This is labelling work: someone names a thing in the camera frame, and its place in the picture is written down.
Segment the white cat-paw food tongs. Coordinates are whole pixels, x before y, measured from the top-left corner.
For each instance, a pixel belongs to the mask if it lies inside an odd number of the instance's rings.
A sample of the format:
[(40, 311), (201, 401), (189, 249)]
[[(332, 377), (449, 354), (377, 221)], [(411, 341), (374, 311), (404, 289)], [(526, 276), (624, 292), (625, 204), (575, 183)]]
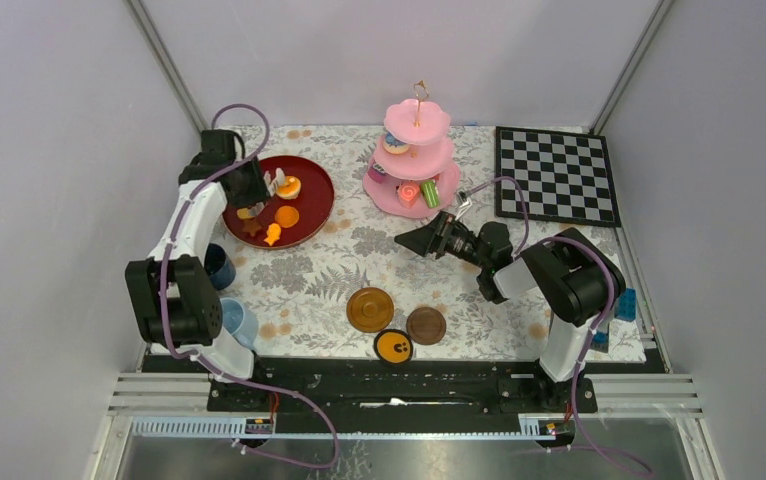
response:
[(253, 218), (262, 213), (268, 203), (276, 196), (277, 190), (286, 183), (286, 175), (282, 168), (276, 168), (273, 172), (266, 171), (263, 174), (263, 180), (265, 182), (267, 194), (263, 200), (249, 208), (249, 213)]

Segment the brown star cookie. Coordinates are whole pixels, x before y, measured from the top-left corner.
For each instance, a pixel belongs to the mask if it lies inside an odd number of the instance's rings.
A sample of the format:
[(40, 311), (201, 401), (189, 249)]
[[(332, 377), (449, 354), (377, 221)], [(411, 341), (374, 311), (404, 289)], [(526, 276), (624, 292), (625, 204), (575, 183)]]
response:
[(255, 237), (263, 229), (256, 218), (244, 219), (242, 221), (242, 232), (248, 237)]

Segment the orange pancake stack toy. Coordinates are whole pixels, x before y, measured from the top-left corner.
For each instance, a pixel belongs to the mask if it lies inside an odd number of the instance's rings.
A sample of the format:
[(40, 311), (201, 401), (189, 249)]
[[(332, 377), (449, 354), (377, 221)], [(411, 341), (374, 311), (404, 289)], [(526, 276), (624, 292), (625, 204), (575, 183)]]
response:
[(277, 187), (276, 194), (283, 200), (296, 199), (302, 189), (302, 182), (298, 177), (286, 176), (284, 182)]

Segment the orange round cookie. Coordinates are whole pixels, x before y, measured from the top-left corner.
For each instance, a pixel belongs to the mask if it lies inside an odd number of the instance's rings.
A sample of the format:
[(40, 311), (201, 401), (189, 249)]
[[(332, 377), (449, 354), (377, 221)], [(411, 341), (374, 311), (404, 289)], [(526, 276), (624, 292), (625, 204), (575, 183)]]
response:
[(290, 205), (281, 206), (274, 213), (274, 222), (278, 224), (282, 229), (294, 227), (298, 224), (299, 220), (299, 211)]

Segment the dark red round tray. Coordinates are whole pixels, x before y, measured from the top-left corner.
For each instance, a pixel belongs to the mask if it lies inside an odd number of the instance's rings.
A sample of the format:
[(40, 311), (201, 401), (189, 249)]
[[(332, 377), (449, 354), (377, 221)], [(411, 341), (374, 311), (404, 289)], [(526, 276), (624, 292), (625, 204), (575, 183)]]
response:
[[(283, 200), (275, 196), (256, 217), (263, 229), (255, 237), (248, 237), (242, 232), (243, 220), (237, 217), (237, 209), (231, 206), (222, 214), (226, 229), (240, 242), (262, 249), (286, 249), (311, 239), (328, 222), (334, 208), (334, 185), (327, 172), (315, 162), (299, 156), (268, 157), (259, 163), (264, 172), (282, 168), (287, 176), (298, 177), (302, 182), (301, 192), (294, 200)], [(295, 207), (300, 213), (300, 220), (294, 227), (282, 229), (280, 240), (269, 247), (264, 243), (266, 229), (275, 223), (274, 213), (284, 205)]]

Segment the blue frosted donut toy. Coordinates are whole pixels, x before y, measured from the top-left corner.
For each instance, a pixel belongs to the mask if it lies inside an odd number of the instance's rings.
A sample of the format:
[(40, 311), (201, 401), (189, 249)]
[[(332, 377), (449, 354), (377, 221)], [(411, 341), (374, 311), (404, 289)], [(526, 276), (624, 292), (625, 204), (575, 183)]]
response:
[(383, 149), (391, 155), (402, 155), (410, 150), (410, 145), (387, 132), (383, 137)]

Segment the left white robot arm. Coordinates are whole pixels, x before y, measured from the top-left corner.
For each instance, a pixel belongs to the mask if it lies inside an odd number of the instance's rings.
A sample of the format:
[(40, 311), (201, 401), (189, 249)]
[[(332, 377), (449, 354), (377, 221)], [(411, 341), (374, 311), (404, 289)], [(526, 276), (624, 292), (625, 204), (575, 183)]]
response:
[(146, 259), (129, 262), (124, 273), (142, 339), (233, 382), (231, 398), (247, 411), (266, 404), (270, 387), (253, 374), (252, 349), (223, 326), (206, 259), (221, 215), (238, 209), (258, 215), (273, 196), (270, 179), (238, 132), (202, 131), (199, 153), (178, 177), (177, 203), (164, 233)]

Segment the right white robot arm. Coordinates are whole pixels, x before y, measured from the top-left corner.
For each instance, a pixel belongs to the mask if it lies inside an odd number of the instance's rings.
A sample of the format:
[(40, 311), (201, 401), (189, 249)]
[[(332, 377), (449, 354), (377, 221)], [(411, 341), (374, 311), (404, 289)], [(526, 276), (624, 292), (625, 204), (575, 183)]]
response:
[(476, 277), (485, 300), (495, 304), (538, 289), (552, 313), (548, 340), (532, 386), (534, 402), (556, 412), (572, 398), (570, 381), (585, 368), (597, 327), (626, 290), (620, 269), (576, 228), (513, 251), (508, 226), (490, 221), (479, 232), (441, 212), (428, 224), (394, 237), (413, 253), (452, 255), (480, 269)]

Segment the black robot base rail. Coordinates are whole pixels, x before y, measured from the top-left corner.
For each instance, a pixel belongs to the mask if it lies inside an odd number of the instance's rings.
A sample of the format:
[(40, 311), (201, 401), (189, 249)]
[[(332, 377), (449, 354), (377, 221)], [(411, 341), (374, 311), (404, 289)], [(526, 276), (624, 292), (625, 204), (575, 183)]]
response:
[(598, 409), (590, 380), (551, 381), (535, 362), (265, 357), (253, 379), (279, 393), (214, 381), (210, 413), (263, 413), (279, 433), (512, 434), (523, 418), (567, 422)]

